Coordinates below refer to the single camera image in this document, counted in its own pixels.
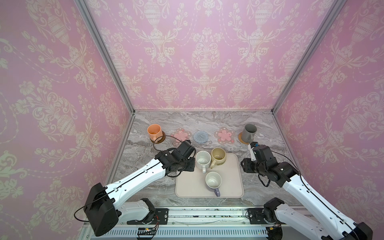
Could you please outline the white ceramic mug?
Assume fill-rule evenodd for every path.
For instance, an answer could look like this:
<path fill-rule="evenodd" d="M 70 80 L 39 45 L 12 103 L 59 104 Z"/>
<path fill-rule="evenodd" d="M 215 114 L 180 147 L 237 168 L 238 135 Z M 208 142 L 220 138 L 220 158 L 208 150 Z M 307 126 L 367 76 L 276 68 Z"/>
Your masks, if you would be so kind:
<path fill-rule="evenodd" d="M 199 151 L 196 154 L 195 165 L 203 174 L 205 174 L 211 165 L 211 160 L 212 158 L 210 153 L 207 151 Z"/>

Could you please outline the pink flower silicone coaster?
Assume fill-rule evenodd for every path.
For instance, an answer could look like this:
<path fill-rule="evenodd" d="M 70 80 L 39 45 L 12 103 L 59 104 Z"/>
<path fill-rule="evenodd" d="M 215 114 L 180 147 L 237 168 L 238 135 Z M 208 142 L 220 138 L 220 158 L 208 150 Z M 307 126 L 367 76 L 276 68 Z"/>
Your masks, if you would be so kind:
<path fill-rule="evenodd" d="M 185 129 L 179 128 L 171 134 L 173 138 L 173 145 L 178 147 L 181 142 L 189 140 L 191 138 L 191 132 Z"/>

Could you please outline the grey ceramic mug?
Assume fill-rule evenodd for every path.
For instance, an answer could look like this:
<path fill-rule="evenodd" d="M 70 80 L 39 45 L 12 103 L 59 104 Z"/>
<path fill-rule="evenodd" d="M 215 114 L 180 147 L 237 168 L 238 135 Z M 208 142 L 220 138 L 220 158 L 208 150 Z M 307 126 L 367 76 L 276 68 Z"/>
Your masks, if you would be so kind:
<path fill-rule="evenodd" d="M 257 132 L 257 127 L 253 124 L 246 124 L 243 131 L 241 140 L 244 143 L 251 143 L 254 140 L 254 136 Z"/>

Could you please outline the blue round woven coaster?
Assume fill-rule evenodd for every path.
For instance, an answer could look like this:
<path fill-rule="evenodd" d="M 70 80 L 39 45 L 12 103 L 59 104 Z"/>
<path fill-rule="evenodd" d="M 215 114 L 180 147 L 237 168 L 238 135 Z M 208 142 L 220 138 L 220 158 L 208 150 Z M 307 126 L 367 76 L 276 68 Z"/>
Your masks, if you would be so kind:
<path fill-rule="evenodd" d="M 205 131 L 197 131 L 193 135 L 193 139 L 198 144 L 204 144 L 204 143 L 206 143 L 209 140 L 209 134 L 207 132 L 205 132 Z"/>

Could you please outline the woven rattan round coaster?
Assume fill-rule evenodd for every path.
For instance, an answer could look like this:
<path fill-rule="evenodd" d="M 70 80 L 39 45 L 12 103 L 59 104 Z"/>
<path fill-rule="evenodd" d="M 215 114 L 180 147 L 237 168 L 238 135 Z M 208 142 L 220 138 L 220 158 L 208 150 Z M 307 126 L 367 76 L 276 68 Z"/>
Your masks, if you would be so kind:
<path fill-rule="evenodd" d="M 243 144 L 243 145 L 248 145 L 249 143 L 248 142 L 245 142 L 245 141 L 243 141 L 243 139 L 242 139 L 242 133 L 239 133 L 238 134 L 238 140 L 239 140 L 239 142 L 241 143 L 241 144 Z"/>

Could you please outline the brown wooden round coaster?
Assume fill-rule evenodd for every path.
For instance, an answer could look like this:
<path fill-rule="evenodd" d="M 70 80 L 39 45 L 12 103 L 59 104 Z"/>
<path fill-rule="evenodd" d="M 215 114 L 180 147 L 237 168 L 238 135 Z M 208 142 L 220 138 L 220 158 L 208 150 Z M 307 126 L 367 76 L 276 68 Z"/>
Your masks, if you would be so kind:
<path fill-rule="evenodd" d="M 157 138 L 155 141 L 153 141 L 154 144 L 160 144 L 166 139 L 166 136 L 161 136 Z"/>

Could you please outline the orange ceramic mug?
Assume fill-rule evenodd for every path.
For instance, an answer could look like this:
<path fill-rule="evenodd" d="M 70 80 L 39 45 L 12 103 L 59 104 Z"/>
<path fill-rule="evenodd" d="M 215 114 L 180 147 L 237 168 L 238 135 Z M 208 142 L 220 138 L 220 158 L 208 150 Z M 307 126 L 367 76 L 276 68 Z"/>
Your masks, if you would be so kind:
<path fill-rule="evenodd" d="M 163 137 L 163 131 L 160 125 L 152 124 L 147 128 L 150 140 L 154 143 L 157 143 Z"/>

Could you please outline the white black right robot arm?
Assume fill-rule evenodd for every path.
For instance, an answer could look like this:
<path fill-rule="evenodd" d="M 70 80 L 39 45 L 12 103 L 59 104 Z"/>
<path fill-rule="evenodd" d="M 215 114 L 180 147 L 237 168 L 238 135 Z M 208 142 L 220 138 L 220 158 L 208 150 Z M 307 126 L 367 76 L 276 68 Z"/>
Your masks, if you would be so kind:
<path fill-rule="evenodd" d="M 240 163 L 244 172 L 265 176 L 295 197 L 313 216 L 297 213 L 283 200 L 273 198 L 264 204 L 265 220 L 284 223 L 311 240 L 371 240 L 373 230 L 364 222 L 357 223 L 330 204 L 302 178 L 290 163 L 276 159 L 262 162 L 245 158 Z"/>

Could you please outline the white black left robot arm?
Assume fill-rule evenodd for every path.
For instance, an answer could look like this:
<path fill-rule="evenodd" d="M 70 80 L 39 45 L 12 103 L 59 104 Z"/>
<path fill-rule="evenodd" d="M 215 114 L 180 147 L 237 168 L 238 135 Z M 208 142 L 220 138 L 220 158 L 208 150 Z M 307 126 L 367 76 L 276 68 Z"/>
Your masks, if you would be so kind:
<path fill-rule="evenodd" d="M 174 150 L 159 152 L 145 166 L 127 177 L 103 186 L 98 183 L 91 187 L 86 203 L 78 210 L 86 214 L 86 222 L 92 227 L 95 236 L 100 237 L 112 230 L 119 218 L 127 222 L 151 222 L 155 218 L 155 208 L 146 199 L 134 202 L 130 209 L 122 209 L 123 204 L 139 192 L 172 172 L 192 172 L 195 168 L 195 157 L 182 155 Z"/>

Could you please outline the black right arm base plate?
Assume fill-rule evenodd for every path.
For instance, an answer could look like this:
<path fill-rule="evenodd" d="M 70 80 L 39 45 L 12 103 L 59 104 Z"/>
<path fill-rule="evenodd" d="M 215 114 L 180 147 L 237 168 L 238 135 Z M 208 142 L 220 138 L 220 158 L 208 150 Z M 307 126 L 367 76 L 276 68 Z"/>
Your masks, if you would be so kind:
<path fill-rule="evenodd" d="M 249 220 L 251 225 L 266 225 L 270 224 L 266 220 L 263 208 L 249 208 L 245 213 L 246 218 Z"/>

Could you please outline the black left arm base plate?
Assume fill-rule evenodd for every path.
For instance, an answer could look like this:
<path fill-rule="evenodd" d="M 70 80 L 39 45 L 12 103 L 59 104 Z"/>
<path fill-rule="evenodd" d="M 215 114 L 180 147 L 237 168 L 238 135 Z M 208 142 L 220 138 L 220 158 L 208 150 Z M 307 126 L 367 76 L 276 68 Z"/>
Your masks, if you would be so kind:
<path fill-rule="evenodd" d="M 143 220 L 127 221 L 128 225 L 166 225 L 168 223 L 169 209 L 157 208 L 150 210 Z"/>

